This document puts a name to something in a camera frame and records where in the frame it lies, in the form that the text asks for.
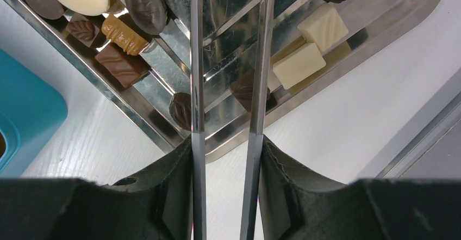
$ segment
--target gray surface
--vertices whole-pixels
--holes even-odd
[[[461,178],[461,121],[458,121],[402,177]]]
[[[424,105],[413,119],[421,119],[422,115],[429,115],[430,112],[436,112],[435,109],[445,105],[447,99],[452,97],[455,92],[458,92],[458,95],[456,95],[453,100],[450,101],[447,106],[443,108],[440,113],[438,113],[376,177],[400,177],[448,130],[450,130],[456,122],[458,122],[461,118],[461,70],[456,72],[456,74],[451,77],[447,83],[445,83],[445,85],[426,103],[426,105]],[[411,120],[406,124],[404,129],[417,130],[421,124],[422,121],[417,122]],[[397,136],[400,144],[408,139],[407,135],[408,132],[406,132],[405,136]],[[398,144],[390,146],[388,150],[392,148],[398,148]]]

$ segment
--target metal blade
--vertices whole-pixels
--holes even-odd
[[[203,0],[191,0],[191,116],[192,154],[194,157],[194,239],[207,239],[207,199],[205,187],[205,113],[203,107]]]
[[[254,75],[253,105],[251,110],[250,136],[248,138],[240,240],[252,240],[254,238],[259,169],[261,151],[263,149],[264,117],[266,113],[267,73],[271,57],[273,10],[274,0],[260,1],[256,72]]]

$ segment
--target metal rod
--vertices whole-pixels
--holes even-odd
[[[258,204],[259,171],[263,149],[264,117],[266,115],[267,72],[271,58],[272,21],[275,0],[261,0],[259,6],[259,29],[257,58],[253,86],[250,136],[245,171],[244,202],[240,225],[240,240],[254,238],[256,208]]]
[[[194,158],[193,207],[194,240],[207,239],[207,199],[205,187],[205,131],[203,107],[203,0],[190,2],[191,117]]]

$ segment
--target teal plastic container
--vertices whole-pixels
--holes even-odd
[[[19,177],[66,116],[63,97],[0,50],[0,177]]]

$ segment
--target hole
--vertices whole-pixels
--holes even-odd
[[[5,142],[5,138],[3,137],[3,135],[0,133],[0,157],[3,156],[6,150],[7,150],[7,143]]]
[[[125,177],[124,179],[118,180],[114,186],[127,186],[129,184],[134,184],[136,183],[136,179],[132,177]]]

